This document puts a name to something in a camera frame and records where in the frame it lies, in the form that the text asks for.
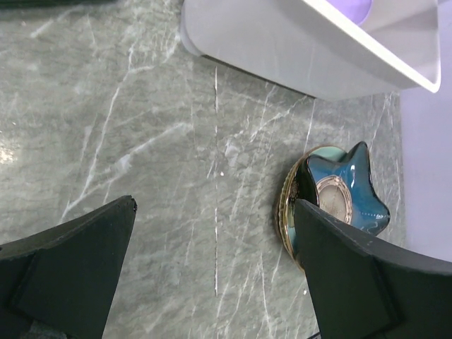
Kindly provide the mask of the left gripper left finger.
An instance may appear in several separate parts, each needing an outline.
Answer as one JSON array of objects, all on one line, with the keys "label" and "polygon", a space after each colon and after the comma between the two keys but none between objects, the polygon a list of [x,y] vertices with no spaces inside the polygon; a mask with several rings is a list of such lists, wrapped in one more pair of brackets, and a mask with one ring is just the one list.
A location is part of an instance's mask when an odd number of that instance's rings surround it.
[{"label": "left gripper left finger", "polygon": [[39,321],[101,338],[138,206],[122,196],[74,220],[1,245],[1,337]]}]

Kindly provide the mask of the blue star shaped dish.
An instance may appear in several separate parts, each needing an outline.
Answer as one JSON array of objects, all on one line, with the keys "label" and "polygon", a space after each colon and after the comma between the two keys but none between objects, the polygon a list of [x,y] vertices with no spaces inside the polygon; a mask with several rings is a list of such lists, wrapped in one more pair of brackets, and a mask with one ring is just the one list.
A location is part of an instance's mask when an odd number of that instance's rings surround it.
[{"label": "blue star shaped dish", "polygon": [[369,149],[364,141],[351,150],[315,150],[296,174],[297,198],[304,199],[335,218],[372,235],[389,224],[388,207],[377,196],[371,180]]}]

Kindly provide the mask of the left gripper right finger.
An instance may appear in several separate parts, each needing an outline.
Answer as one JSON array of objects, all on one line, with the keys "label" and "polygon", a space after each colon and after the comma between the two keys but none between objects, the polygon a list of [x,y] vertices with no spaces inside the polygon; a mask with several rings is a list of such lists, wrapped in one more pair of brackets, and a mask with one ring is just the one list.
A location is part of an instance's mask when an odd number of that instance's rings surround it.
[{"label": "left gripper right finger", "polygon": [[297,260],[322,338],[450,338],[451,263],[295,203]]}]

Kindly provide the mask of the purple plastic plate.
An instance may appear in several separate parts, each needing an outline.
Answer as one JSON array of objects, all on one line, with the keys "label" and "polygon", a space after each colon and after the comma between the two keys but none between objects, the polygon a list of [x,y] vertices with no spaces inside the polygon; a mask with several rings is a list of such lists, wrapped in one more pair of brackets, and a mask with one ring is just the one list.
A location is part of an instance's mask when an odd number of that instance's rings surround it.
[{"label": "purple plastic plate", "polygon": [[334,8],[356,25],[361,25],[368,17],[372,0],[328,0]]}]

